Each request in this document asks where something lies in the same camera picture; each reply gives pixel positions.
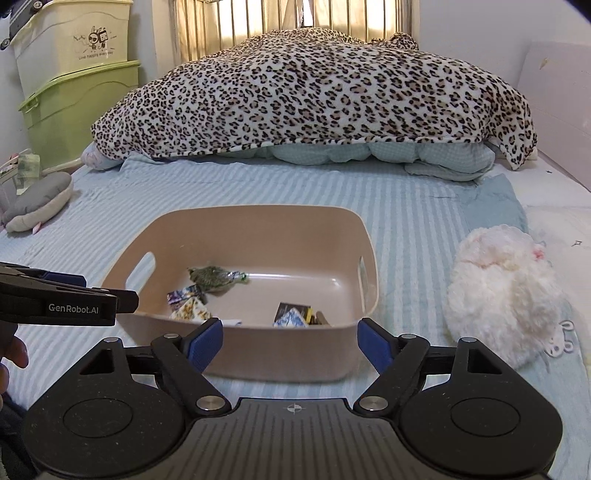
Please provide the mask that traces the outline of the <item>person's left hand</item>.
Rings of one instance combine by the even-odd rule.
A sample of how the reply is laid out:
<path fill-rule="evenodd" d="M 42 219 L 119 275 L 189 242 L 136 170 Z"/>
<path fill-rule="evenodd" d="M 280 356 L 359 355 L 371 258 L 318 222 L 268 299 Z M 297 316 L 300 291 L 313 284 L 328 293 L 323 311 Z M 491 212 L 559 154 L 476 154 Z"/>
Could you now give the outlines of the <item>person's left hand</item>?
<path fill-rule="evenodd" d="M 1 360 L 6 359 L 24 369 L 29 364 L 29 356 L 25 343 L 16 336 L 17 329 L 16 323 L 1 322 Z M 1 364 L 0 376 L 1 395 L 4 395 L 10 381 L 9 370 L 4 364 Z"/>

